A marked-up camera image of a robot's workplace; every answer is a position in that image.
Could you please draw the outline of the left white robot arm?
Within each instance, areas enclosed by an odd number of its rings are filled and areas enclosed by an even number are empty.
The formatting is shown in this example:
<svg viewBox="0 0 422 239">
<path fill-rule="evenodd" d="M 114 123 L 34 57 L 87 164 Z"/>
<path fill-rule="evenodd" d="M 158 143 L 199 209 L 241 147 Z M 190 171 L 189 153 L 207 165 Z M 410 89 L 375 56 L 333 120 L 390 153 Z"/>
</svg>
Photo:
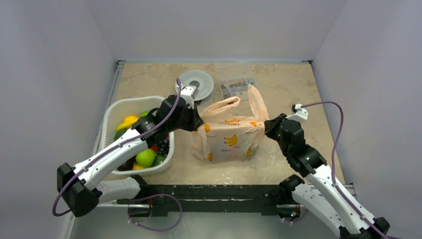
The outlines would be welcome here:
<svg viewBox="0 0 422 239">
<path fill-rule="evenodd" d="M 75 217 L 88 214 L 105 198 L 105 190 L 97 187 L 112 171 L 164 140 L 169 133 L 178 129 L 196 131 L 202 124 L 192 95 L 182 93 L 165 98 L 160 107 L 140 117 L 119 139 L 99 153 L 75 166 L 64 163 L 57 168 L 59 194 L 53 203 L 53 215 L 62 216 L 56 211 L 59 199 L 68 206 L 64 214 L 72 213 Z"/>
</svg>

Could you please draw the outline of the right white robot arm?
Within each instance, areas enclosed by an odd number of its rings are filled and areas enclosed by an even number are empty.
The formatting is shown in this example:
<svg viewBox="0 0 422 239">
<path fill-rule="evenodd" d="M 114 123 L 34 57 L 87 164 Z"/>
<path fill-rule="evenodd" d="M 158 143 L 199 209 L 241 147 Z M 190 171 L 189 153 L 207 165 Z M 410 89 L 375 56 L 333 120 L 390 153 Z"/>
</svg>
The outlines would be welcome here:
<svg viewBox="0 0 422 239">
<path fill-rule="evenodd" d="M 339 239 L 385 239 L 390 224 L 375 217 L 338 182 L 325 158 L 306 143 L 298 121 L 285 114 L 267 120 L 265 135 L 275 140 L 297 172 L 280 186 L 280 198 L 295 201 L 324 222 Z"/>
</svg>

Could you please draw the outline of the orange printed plastic bag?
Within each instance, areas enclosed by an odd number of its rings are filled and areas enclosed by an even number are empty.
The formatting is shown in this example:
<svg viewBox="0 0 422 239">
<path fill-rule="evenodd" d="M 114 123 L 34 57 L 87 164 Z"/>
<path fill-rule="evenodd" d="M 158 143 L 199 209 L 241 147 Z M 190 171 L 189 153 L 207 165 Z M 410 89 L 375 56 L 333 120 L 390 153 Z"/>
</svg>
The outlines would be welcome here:
<svg viewBox="0 0 422 239">
<path fill-rule="evenodd" d="M 234 116 L 228 110 L 241 103 L 233 96 L 200 112 L 203 124 L 192 133 L 191 153 L 204 161 L 219 162 L 253 155 L 264 137 L 264 122 L 269 119 L 264 100 L 254 86 L 247 90 L 252 116 Z"/>
</svg>

